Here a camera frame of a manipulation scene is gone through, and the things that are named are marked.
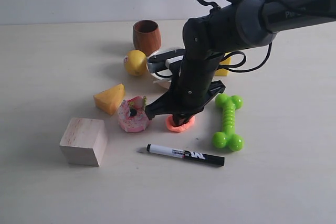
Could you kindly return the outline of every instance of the yellow cheese wedge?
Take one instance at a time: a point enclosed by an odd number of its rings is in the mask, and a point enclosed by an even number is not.
[[[125,87],[123,84],[114,86],[108,90],[102,91],[93,96],[96,107],[113,115],[119,108],[122,99],[125,96]]]
[[[221,65],[229,65],[230,62],[231,62],[231,57],[226,59],[226,60],[223,60],[220,64]],[[228,73],[229,73],[229,71],[227,71],[226,69],[218,69],[215,72],[215,76],[227,76]]]

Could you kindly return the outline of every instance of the wooden cup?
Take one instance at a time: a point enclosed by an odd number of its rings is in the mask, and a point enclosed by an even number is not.
[[[159,26],[152,20],[141,20],[133,26],[133,44],[136,50],[142,51],[146,56],[161,47],[161,34]]]

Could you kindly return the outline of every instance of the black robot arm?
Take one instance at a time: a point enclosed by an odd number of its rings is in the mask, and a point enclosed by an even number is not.
[[[267,59],[277,32],[336,20],[336,0],[227,0],[231,4],[224,8],[215,2],[197,1],[212,9],[209,15],[185,23],[182,63],[171,69],[169,90],[146,106],[150,120],[156,115],[173,114],[175,125],[180,126],[224,92],[222,82],[212,82],[224,53],[244,55],[239,50],[268,45]],[[245,60],[244,55],[236,67]]]

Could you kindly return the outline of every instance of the green chew toy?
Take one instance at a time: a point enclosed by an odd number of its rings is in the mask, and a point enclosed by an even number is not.
[[[221,132],[216,132],[212,143],[216,148],[228,146],[231,151],[240,151],[244,147],[244,140],[235,133],[235,111],[243,106],[243,100],[238,95],[229,97],[219,94],[215,99],[216,106],[223,109],[223,127]]]

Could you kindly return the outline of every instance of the marker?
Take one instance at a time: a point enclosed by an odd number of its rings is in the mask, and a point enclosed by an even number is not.
[[[177,158],[202,162],[202,163],[211,164],[211,165],[224,166],[224,157],[219,157],[219,156],[172,149],[169,147],[159,146],[155,144],[147,145],[147,151],[149,153],[156,153],[156,154],[170,156],[170,157],[177,157]]]

